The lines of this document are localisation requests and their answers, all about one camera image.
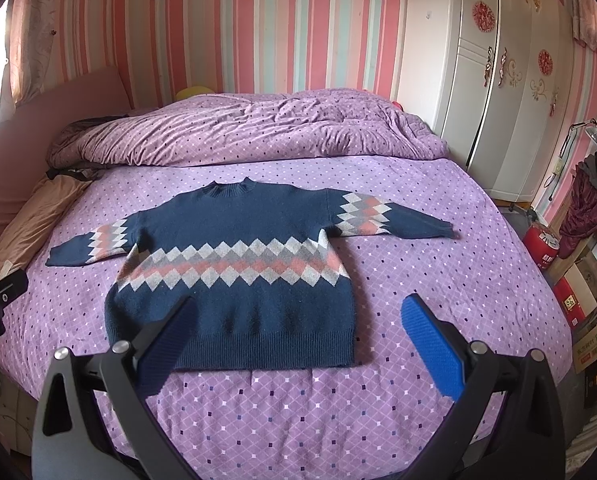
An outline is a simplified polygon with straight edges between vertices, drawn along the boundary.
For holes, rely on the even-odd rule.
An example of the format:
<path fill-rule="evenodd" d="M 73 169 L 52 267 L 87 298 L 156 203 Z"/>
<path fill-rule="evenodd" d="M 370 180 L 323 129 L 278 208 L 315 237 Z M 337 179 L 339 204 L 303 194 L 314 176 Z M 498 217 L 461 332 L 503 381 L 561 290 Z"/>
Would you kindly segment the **navy argyle knit sweater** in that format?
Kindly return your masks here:
<path fill-rule="evenodd" d="M 108 340 L 134 338 L 182 299 L 178 370 L 301 370 L 355 362 L 353 284 L 336 237 L 450 238 L 451 223 L 367 194 L 245 179 L 210 183 L 51 249 L 49 266 L 123 265 Z"/>

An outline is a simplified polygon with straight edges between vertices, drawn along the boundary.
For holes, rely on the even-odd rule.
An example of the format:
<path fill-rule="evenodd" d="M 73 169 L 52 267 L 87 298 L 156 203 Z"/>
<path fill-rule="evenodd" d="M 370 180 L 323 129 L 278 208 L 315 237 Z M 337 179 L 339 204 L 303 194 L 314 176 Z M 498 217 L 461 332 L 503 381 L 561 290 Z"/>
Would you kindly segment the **maroon hanging clothes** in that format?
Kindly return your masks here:
<path fill-rule="evenodd" d="M 557 254 L 567 259 L 578 244 L 597 232 L 597 150 L 579 162 L 571 185 L 571 203 L 560 229 Z"/>

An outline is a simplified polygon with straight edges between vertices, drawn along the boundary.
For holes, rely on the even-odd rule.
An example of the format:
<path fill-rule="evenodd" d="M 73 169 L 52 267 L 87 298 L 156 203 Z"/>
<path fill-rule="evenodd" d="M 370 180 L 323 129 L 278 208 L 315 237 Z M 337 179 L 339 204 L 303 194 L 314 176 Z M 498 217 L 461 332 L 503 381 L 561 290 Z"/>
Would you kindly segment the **tan pillow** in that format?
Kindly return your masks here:
<path fill-rule="evenodd" d="M 37 183 L 30 199 L 0 234 L 0 278 L 29 266 L 56 224 L 91 183 L 71 174 L 43 177 Z"/>

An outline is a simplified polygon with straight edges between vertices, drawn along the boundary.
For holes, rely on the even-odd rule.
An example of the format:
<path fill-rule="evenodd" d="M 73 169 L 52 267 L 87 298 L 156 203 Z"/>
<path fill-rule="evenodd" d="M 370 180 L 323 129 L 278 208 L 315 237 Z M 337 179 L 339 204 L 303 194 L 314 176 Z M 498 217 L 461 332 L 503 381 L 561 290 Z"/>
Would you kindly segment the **purple dotted bed sheet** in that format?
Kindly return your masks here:
<path fill-rule="evenodd" d="M 337 370 L 169 377 L 150 408 L 206 479 L 370 479 L 405 469 L 451 402 L 400 322 L 420 295 L 467 339 L 571 368 L 571 332 L 550 286 L 495 204 L 449 159 L 353 156 L 201 168 L 120 167 L 88 188 L 50 237 L 75 235 L 210 182 L 284 183 L 379 196 L 451 222 L 458 240 L 335 242 L 357 298 L 359 364 Z"/>

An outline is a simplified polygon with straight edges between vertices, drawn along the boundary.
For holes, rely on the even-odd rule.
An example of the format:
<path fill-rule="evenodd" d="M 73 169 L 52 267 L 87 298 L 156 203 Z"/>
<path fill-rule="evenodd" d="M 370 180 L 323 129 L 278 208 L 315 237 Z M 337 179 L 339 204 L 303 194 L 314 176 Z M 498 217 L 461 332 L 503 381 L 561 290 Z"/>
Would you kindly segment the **pink headboard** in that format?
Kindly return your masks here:
<path fill-rule="evenodd" d="M 0 122 L 0 234 L 47 171 L 55 136 L 72 122 L 128 110 L 122 78 L 111 66 L 42 92 Z"/>

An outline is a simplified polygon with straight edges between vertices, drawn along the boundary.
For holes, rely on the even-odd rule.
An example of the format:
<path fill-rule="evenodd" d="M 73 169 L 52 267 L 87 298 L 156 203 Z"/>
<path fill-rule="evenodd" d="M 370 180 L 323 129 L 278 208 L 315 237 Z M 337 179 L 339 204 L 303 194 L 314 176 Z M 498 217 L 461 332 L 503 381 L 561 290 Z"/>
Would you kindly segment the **cardboard boxes stack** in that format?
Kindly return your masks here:
<path fill-rule="evenodd" d="M 573 367 L 583 378 L 583 406 L 597 405 L 597 232 L 547 271 L 573 341 Z"/>

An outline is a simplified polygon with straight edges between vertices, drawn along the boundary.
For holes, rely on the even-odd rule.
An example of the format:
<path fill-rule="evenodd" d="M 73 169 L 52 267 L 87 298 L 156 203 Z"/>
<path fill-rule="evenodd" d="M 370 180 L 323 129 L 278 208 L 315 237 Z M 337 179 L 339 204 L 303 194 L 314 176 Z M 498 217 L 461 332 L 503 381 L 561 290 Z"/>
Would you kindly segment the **red fire extinguisher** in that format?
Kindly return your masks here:
<path fill-rule="evenodd" d="M 548 270 L 560 250 L 556 235 L 541 223 L 533 222 L 523 236 L 523 244 L 539 270 Z"/>

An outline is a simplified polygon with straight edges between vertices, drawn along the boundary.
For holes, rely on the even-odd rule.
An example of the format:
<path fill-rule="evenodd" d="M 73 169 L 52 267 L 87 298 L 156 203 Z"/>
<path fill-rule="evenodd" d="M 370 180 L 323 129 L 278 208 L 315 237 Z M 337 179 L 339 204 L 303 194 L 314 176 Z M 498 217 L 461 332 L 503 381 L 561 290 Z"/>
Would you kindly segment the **pink window curtain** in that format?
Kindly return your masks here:
<path fill-rule="evenodd" d="M 19 106 L 44 86 L 56 36 L 56 0 L 13 0 L 8 13 L 10 88 Z"/>

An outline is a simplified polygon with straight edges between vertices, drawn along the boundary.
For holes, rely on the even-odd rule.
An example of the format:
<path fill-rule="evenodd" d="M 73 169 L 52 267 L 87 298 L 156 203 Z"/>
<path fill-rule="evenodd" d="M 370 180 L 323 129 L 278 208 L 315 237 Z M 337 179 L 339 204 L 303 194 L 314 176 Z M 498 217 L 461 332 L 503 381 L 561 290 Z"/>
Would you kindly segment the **yellow pillow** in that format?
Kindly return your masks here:
<path fill-rule="evenodd" d="M 192 86 L 178 91 L 175 96 L 175 101 L 183 101 L 193 98 L 193 96 L 204 96 L 204 94 L 212 93 L 214 93 L 214 90 L 205 86 Z"/>

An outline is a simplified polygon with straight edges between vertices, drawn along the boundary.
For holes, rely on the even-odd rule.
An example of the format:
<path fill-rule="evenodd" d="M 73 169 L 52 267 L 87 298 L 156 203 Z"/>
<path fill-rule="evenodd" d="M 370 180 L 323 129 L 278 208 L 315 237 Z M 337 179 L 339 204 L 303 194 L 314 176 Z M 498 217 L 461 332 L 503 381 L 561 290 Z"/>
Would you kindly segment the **purple dotted folded duvet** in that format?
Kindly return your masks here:
<path fill-rule="evenodd" d="M 197 167 L 379 155 L 444 158 L 445 141 L 420 117 L 353 89 L 210 93 L 139 115 L 73 122 L 51 142 L 54 169 Z"/>

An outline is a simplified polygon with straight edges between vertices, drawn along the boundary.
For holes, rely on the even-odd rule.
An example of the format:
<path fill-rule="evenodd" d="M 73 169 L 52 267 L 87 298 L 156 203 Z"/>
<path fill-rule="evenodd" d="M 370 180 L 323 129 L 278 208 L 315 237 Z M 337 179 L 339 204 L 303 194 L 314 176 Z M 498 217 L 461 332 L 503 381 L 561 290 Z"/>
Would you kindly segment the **white wardrobe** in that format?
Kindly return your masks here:
<path fill-rule="evenodd" d="M 495 200 L 529 202 L 559 134 L 573 71 L 560 0 L 453 0 L 458 36 L 440 135 Z"/>

